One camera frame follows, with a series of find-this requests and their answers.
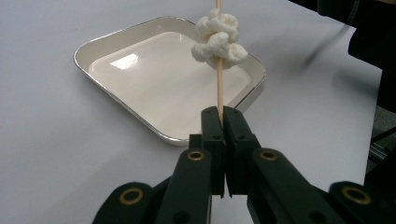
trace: table surface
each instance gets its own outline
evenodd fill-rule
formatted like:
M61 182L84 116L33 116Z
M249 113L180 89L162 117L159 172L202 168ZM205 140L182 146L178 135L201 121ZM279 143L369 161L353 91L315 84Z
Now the table surface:
M166 144L94 85L73 55L96 37L214 1L3 1L0 223L91 223L116 187L155 186L184 147ZM354 29L286 0L223 1L267 78L241 105L263 147L314 186L362 183L380 70L347 54ZM212 223L252 223L246 197L214 197Z

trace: white tray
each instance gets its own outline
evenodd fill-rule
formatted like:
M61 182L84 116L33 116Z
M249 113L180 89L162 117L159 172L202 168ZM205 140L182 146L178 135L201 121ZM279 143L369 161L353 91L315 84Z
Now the white tray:
M191 56L194 26L173 17L147 21L82 45L75 62L161 139L186 146L201 130L201 111L217 104L216 71ZM264 77L250 55L224 70L224 104L237 107Z

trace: white fluffy food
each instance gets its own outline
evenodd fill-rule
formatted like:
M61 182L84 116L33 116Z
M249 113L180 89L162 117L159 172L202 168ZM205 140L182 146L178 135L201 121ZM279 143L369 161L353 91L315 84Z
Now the white fluffy food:
M248 57L244 47L235 44L239 37L236 17L220 13L218 8L212 9L209 17L198 20L195 33L203 43L194 45L191 54L200 63L217 69L218 59L222 58L223 69L228 69Z

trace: rectangular tray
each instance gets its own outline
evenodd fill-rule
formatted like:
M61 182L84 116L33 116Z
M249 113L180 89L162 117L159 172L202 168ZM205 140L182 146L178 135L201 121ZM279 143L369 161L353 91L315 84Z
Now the rectangular tray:
M194 27L174 17L147 21L82 45L75 63L162 140L186 146L201 130L201 111L217 105L217 72L191 56ZM224 70L224 104L237 107L264 78L250 55Z

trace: wooden skewer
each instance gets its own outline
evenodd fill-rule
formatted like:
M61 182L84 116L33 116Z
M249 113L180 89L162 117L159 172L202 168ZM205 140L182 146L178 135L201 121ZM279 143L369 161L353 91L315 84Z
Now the wooden skewer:
M221 10L221 0L216 0L216 8ZM222 82L222 59L218 60L218 111L221 127L223 127L223 82Z

